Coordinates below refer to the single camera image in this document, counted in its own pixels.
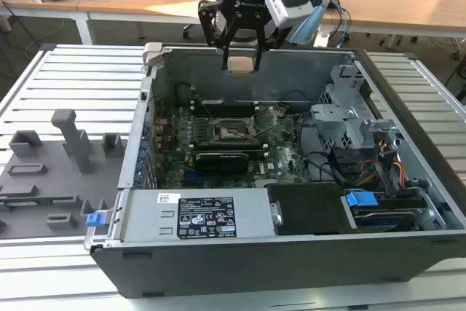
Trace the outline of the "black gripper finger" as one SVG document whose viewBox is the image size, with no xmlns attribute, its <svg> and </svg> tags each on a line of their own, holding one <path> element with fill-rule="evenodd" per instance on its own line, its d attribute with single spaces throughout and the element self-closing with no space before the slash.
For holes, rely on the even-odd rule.
<svg viewBox="0 0 466 311">
<path fill-rule="evenodd" d="M 271 49 L 279 49 L 290 33 L 290 28 L 276 28 L 270 36 L 266 36 L 266 26 L 269 22 L 272 22 L 272 25 L 275 24 L 268 12 L 256 13 L 256 37 L 258 44 L 256 45 L 256 56 L 253 64 L 255 71 L 260 69 L 262 53 Z"/>
<path fill-rule="evenodd" d="M 213 19 L 218 13 L 221 13 L 226 20 L 222 32 L 217 31 L 213 25 Z M 200 1 L 198 5 L 200 24 L 207 44 L 223 50 L 221 67 L 223 71 L 228 69 L 229 46 L 239 29 L 238 14 L 239 12 L 234 10 L 233 3 L 228 0 Z"/>
</svg>

